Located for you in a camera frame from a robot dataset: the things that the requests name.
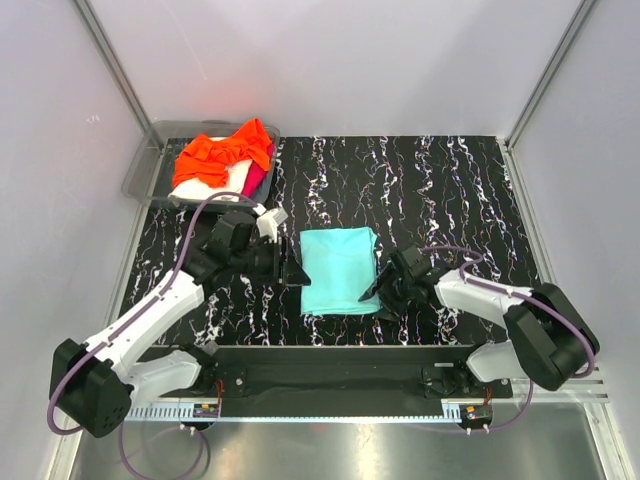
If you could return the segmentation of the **teal t shirt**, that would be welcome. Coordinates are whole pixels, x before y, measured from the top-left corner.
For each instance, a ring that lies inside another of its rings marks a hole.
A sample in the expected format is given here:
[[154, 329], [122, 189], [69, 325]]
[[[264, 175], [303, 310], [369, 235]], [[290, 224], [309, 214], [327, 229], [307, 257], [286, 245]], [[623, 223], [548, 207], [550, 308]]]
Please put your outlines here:
[[380, 310], [376, 296], [361, 296], [377, 276], [369, 227], [317, 229], [300, 233], [302, 267], [311, 284], [301, 290], [304, 315], [367, 315]]

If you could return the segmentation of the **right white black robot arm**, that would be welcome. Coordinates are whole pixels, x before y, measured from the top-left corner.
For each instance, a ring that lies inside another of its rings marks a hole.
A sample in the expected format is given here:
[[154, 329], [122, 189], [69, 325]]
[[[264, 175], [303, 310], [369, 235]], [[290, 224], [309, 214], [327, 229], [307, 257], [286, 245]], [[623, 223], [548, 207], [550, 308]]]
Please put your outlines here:
[[455, 387], [466, 396], [480, 394], [490, 382], [516, 377], [556, 391], [594, 371], [599, 342], [560, 287], [517, 287], [482, 279], [467, 270], [481, 255], [470, 256], [454, 267], [435, 263], [415, 245], [396, 250], [360, 299], [377, 298], [380, 315], [391, 321], [399, 320], [412, 303], [431, 303], [504, 329], [505, 341], [479, 346], [454, 371]]

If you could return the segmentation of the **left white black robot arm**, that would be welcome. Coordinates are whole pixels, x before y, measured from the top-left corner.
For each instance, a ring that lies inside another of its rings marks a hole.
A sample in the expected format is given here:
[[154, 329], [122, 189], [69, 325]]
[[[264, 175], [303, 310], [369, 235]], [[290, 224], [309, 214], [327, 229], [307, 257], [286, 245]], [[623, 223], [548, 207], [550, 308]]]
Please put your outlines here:
[[179, 347], [151, 361], [141, 357], [202, 305], [216, 283], [236, 274], [267, 284], [310, 285], [280, 234], [287, 217], [282, 208], [258, 205], [253, 213], [222, 214], [208, 234], [197, 234], [191, 223], [176, 265], [149, 294], [99, 333], [81, 343], [67, 339], [55, 349], [47, 407], [50, 430], [65, 434], [54, 419], [62, 411], [78, 430], [101, 438], [131, 410], [166, 393], [188, 389], [196, 396], [208, 394], [216, 382], [212, 354]]

